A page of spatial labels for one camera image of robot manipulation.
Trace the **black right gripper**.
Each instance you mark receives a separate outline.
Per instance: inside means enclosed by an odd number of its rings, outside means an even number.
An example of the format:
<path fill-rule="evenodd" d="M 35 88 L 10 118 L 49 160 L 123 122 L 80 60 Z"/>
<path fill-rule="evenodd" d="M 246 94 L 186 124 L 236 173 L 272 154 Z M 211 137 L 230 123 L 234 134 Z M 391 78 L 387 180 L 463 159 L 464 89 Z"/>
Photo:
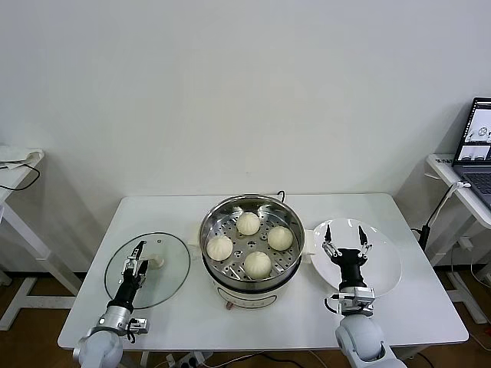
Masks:
<path fill-rule="evenodd" d="M 341 283 L 338 285 L 339 288 L 367 287 L 361 274 L 361 267 L 367 262 L 367 253 L 373 245 L 368 242 L 367 235 L 360 225 L 358 226 L 358 234 L 361 250 L 341 248 L 339 251 L 332 241 L 330 225 L 326 227 L 322 247 L 331 261 L 340 268 Z"/>

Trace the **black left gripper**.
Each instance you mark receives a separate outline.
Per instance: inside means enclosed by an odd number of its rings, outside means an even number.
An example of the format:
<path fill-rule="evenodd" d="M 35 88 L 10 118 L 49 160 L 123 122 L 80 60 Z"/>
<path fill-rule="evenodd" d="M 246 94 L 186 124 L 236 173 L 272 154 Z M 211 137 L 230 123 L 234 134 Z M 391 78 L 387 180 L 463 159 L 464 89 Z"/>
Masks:
<path fill-rule="evenodd" d="M 146 280 L 146 274 L 149 266 L 147 259 L 143 260 L 138 268 L 140 256 L 143 247 L 147 242 L 142 240 L 127 256 L 121 274 L 123 282 L 119 286 L 115 297 L 108 302 L 108 306 L 123 307 L 125 309 L 134 309 L 133 300 L 137 291 L 141 288 Z"/>

